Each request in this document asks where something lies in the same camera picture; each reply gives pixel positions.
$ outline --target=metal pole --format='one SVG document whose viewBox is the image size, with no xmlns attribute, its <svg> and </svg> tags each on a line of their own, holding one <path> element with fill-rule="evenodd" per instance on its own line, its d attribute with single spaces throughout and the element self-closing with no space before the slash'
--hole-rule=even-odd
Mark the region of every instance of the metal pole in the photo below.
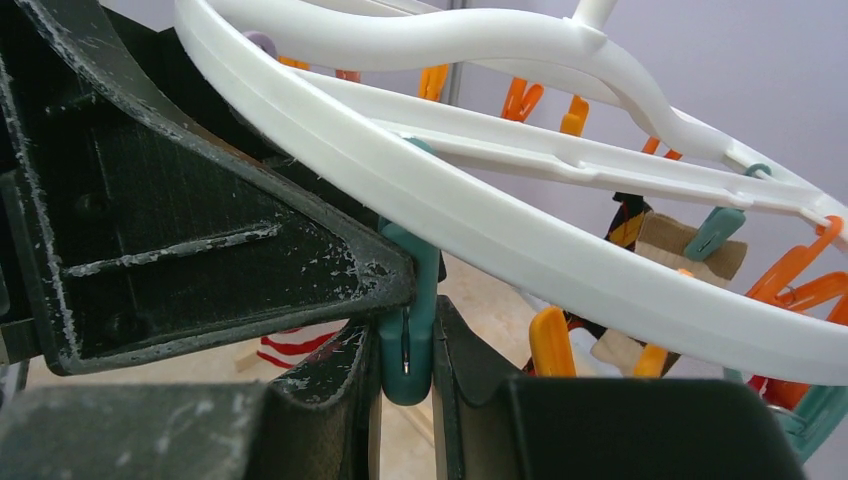
<svg viewBox="0 0 848 480">
<path fill-rule="evenodd" d="M 450 10 L 458 10 L 460 8 L 468 8 L 468 0 L 450 0 L 448 6 Z M 459 103 L 459 88 L 462 83 L 462 63 L 454 63 L 450 66 L 448 73 L 448 82 L 445 85 L 445 90 L 442 92 L 442 101 L 448 105 L 457 105 Z"/>
</svg>

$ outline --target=clothes peg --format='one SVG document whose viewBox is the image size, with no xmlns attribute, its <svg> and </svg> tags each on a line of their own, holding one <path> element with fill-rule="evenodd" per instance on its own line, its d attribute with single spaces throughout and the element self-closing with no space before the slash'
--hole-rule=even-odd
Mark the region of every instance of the clothes peg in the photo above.
<svg viewBox="0 0 848 480">
<path fill-rule="evenodd" d="M 362 74 L 350 70 L 336 70 L 336 78 L 348 80 L 354 83 L 360 83 L 362 81 Z"/>
<path fill-rule="evenodd" d="M 677 152 L 675 152 L 674 150 L 669 150 L 669 151 L 668 151 L 668 152 L 666 152 L 666 154 L 665 154 L 665 155 L 663 155 L 663 156 L 664 156 L 665 158 L 669 159 L 669 160 L 675 160 L 675 161 L 680 160 L 681 158 L 683 158 L 683 154 L 682 154 L 682 153 L 677 153 Z"/>
<path fill-rule="evenodd" d="M 442 98 L 442 90 L 448 80 L 449 65 L 425 68 L 421 72 L 421 83 L 418 85 L 418 96 L 425 100 L 438 102 Z"/>
<path fill-rule="evenodd" d="M 842 232 L 844 226 L 842 218 L 831 215 L 827 219 L 830 225 L 816 227 L 819 238 L 812 245 L 809 247 L 798 245 L 790 249 L 751 287 L 746 296 L 776 305 L 778 294 L 813 263 Z"/>
<path fill-rule="evenodd" d="M 806 462 L 848 414 L 848 388 L 811 387 L 793 412 L 804 428 L 788 435 L 789 443 Z"/>
<path fill-rule="evenodd" d="M 571 352 L 565 314 L 548 307 L 530 322 L 530 353 L 535 374 L 540 377 L 574 377 L 577 369 Z"/>
<path fill-rule="evenodd" d="M 583 127 L 586 126 L 586 119 L 588 117 L 589 102 L 575 95 L 571 99 L 571 106 L 568 108 L 568 113 L 562 117 L 559 131 L 575 137 L 583 136 Z"/>
<path fill-rule="evenodd" d="M 745 176 L 751 177 L 762 171 L 771 175 L 771 169 L 762 163 L 752 165 L 745 171 Z M 745 224 L 745 212 L 736 208 L 716 207 L 704 220 L 698 234 L 686 246 L 686 258 L 702 262 L 721 247 L 728 238 Z"/>
<path fill-rule="evenodd" d="M 282 63 L 283 65 L 286 65 L 286 66 L 289 66 L 289 67 L 294 67 L 294 68 L 299 68 L 301 70 L 309 70 L 309 68 L 310 68 L 308 63 L 301 62 L 301 61 L 298 61 L 298 60 L 292 60 L 291 58 L 279 57 L 279 58 L 277 58 L 277 60 L 279 60 L 279 62 Z"/>
<path fill-rule="evenodd" d="M 677 271 L 687 277 L 694 277 L 692 272 L 685 268 L 679 268 Z M 639 357 L 639 361 L 633 369 L 633 376 L 660 378 L 667 359 L 668 350 L 656 345 L 645 345 L 644 350 L 642 350 L 642 356 Z"/>
<path fill-rule="evenodd" d="M 434 153 L 421 140 L 407 141 Z M 415 301 L 381 315 L 378 326 L 383 392 L 392 403 L 410 406 L 422 402 L 430 391 L 440 252 L 399 225 L 380 220 L 380 233 L 406 250 L 416 266 Z"/>
<path fill-rule="evenodd" d="M 777 297 L 776 306 L 803 313 L 804 310 L 814 308 L 834 298 L 840 298 L 836 306 L 827 317 L 828 322 L 846 325 L 848 318 L 848 273 L 834 272 L 824 275 L 805 285 L 790 289 Z M 766 379 L 755 375 L 748 385 L 756 391 L 765 386 L 763 400 L 772 405 L 794 410 L 810 389 L 809 385 L 803 383 L 787 382 L 784 380 Z"/>
<path fill-rule="evenodd" d="M 501 118 L 523 123 L 536 108 L 544 94 L 545 87 L 533 84 L 528 89 L 527 80 L 513 78 L 506 101 L 504 101 L 503 110 L 501 110 Z"/>
<path fill-rule="evenodd" d="M 776 305 L 793 312 L 802 312 L 836 297 L 844 298 L 845 295 L 848 295 L 848 273 L 833 272 L 778 295 Z"/>
</svg>

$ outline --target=striped cloth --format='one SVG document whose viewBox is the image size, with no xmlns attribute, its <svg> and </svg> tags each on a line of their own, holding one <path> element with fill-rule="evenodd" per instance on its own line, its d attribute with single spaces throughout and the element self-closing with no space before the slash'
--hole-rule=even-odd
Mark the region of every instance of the striped cloth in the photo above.
<svg viewBox="0 0 848 480">
<path fill-rule="evenodd" d="M 256 355 L 280 368 L 292 368 L 338 333 L 347 320 L 293 328 L 262 337 Z"/>
</svg>

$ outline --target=black plastic part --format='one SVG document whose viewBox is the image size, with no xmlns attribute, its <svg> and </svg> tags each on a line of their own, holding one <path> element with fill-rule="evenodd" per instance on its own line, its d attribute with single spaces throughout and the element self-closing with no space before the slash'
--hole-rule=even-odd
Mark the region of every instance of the black plastic part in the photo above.
<svg viewBox="0 0 848 480">
<path fill-rule="evenodd" d="M 0 12 L 0 106 L 15 157 L 2 193 L 54 372 L 411 301 L 404 252 L 183 113 L 96 0 L 17 4 Z"/>
<path fill-rule="evenodd" d="M 32 318 L 0 323 L 0 365 L 10 365 L 38 355 L 41 355 L 41 344 Z"/>
<path fill-rule="evenodd" d="M 25 392 L 0 414 L 0 479 L 378 478 L 375 338 L 350 325 L 267 386 Z"/>
<path fill-rule="evenodd" d="M 438 312 L 440 478 L 804 478 L 774 417 L 743 385 L 528 377 L 446 297 Z"/>
</svg>

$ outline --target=light gray background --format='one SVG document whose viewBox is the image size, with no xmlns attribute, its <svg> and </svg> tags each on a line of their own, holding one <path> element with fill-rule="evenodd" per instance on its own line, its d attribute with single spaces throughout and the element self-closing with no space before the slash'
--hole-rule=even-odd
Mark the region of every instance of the light gray background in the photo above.
<svg viewBox="0 0 848 480">
<path fill-rule="evenodd" d="M 156 29 L 172 22 L 173 0 L 102 0 Z M 441 8 L 447 0 L 429 3 Z M 575 0 L 471 0 L 471 7 L 500 7 L 571 16 Z M 848 2 L 838 0 L 622 0 L 604 30 L 651 71 L 676 107 L 774 158 L 848 203 Z M 364 82 L 403 93 L 417 91 L 419 72 L 363 75 Z M 498 115 L 510 78 L 466 65 L 459 105 Z M 556 129 L 571 96 L 548 91 L 528 123 Z M 646 135 L 621 111 L 591 105 L 584 135 L 639 149 Z M 611 193 L 480 173 L 516 197 L 589 232 L 603 234 L 616 205 Z M 663 200 L 652 204 L 699 225 L 709 208 Z M 742 292 L 786 250 L 813 239 L 800 220 L 749 214 L 734 237 L 750 244 L 731 288 Z M 845 259 L 826 252 L 802 279 L 834 269 Z M 688 362 L 678 375 L 714 375 L 714 367 Z M 846 478 L 848 427 L 807 464 L 814 479 Z M 705 446 L 705 455 L 709 447 Z"/>
</svg>

